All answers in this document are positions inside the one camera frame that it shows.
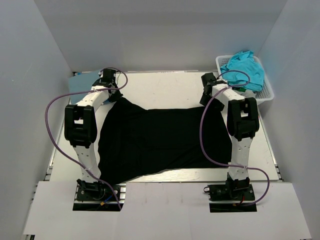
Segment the black t-shirt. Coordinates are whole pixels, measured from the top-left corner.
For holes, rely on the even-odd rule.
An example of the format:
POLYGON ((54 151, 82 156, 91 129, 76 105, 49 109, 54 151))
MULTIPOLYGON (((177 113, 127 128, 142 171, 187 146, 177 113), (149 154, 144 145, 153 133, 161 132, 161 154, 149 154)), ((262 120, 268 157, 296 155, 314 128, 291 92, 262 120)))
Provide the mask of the black t-shirt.
MULTIPOLYGON (((207 155, 221 164, 231 160, 232 143, 213 100, 202 127, 207 155)), ((205 107, 144 109, 126 98, 108 111, 100 130, 100 178, 111 184, 172 169, 218 168, 203 154, 200 122, 205 107)))

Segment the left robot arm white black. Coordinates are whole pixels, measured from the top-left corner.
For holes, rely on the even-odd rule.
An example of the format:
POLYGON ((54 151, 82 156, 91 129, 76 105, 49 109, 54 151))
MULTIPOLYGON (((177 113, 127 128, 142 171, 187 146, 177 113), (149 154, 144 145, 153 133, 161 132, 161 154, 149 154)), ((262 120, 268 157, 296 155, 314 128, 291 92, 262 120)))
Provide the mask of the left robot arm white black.
POLYGON ((106 193, 106 187, 97 182, 101 171, 94 146, 98 136, 96 111, 105 102, 114 103, 123 96, 116 80, 120 74, 116 68, 104 68, 98 73, 99 78, 92 84, 90 92, 75 104, 68 104, 64 110, 64 137, 77 155, 82 180, 92 183, 88 193, 96 200, 106 193))

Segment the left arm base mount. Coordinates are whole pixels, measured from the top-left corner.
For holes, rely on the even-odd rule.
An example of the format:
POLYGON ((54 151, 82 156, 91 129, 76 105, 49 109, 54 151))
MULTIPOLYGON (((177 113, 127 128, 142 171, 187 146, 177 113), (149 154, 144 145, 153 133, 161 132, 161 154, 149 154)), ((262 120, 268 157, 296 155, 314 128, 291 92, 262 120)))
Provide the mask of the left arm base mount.
POLYGON ((125 202, 125 185, 114 185, 112 190, 101 182, 78 179, 72 210, 76 212, 119 212, 125 202))

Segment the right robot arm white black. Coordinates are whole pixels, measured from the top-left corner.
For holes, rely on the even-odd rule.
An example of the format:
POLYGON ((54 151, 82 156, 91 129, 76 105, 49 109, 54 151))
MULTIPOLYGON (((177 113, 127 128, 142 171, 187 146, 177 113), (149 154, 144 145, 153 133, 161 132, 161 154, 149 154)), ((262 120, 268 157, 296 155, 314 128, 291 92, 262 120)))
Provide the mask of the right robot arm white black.
POLYGON ((236 200, 250 185, 248 173, 250 147, 260 127, 257 101, 254 97, 244 97, 238 94, 226 81, 215 77, 212 72, 202 75, 201 81, 203 94, 200 103, 203 104, 205 100, 207 103, 200 120, 200 148, 209 161, 222 167, 228 167, 225 192, 229 198, 236 200), (226 128, 232 142, 230 165, 211 159, 203 145, 203 123, 213 100, 218 100, 227 108, 226 128))

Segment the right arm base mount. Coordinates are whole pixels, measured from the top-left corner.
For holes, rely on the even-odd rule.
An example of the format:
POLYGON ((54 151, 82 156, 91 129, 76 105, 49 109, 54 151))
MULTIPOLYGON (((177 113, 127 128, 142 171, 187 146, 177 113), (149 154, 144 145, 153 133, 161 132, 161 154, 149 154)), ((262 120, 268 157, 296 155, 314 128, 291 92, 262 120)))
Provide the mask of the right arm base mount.
POLYGON ((250 213, 256 212, 255 194, 250 179, 233 180, 228 178, 224 184, 210 184, 203 188, 209 195, 211 213, 250 213))

